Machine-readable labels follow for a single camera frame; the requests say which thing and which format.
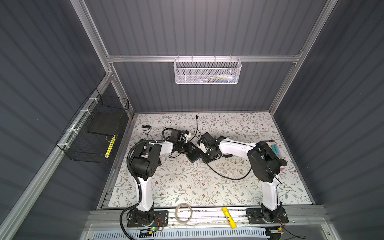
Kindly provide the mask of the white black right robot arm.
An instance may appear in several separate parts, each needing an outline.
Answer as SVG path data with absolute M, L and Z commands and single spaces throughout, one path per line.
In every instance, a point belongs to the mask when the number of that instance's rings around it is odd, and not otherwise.
M 262 182 L 262 206 L 268 211 L 275 211 L 281 205 L 278 197 L 276 176 L 281 168 L 287 166 L 287 161 L 279 158 L 265 141 L 258 143 L 242 143 L 227 140 L 221 136 L 218 139 L 201 137 L 198 147 L 203 151 L 202 159 L 206 163 L 217 160 L 223 155 L 234 155 L 249 161 L 251 169 L 258 180 Z

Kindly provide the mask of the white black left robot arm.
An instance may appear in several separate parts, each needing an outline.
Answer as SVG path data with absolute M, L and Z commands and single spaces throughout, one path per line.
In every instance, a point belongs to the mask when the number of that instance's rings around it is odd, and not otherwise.
M 200 159 L 203 153 L 193 143 L 166 140 L 140 140 L 129 150 L 126 164 L 137 184 L 138 202 L 132 207 L 136 215 L 154 215 L 152 177 L 157 168 L 162 165 L 160 156 L 173 152 L 185 154 L 192 162 Z

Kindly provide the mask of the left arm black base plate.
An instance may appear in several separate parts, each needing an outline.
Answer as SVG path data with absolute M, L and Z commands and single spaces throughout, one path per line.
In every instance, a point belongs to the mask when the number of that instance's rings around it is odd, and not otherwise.
M 169 211 L 130 211 L 127 215 L 128 228 L 139 227 L 166 227 L 168 225 Z

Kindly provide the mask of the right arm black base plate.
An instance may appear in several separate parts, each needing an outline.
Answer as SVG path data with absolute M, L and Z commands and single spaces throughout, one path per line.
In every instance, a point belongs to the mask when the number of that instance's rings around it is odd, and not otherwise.
M 246 215 L 250 224 L 287 224 L 289 222 L 288 215 L 282 206 L 278 206 L 273 211 L 264 206 L 248 208 Z

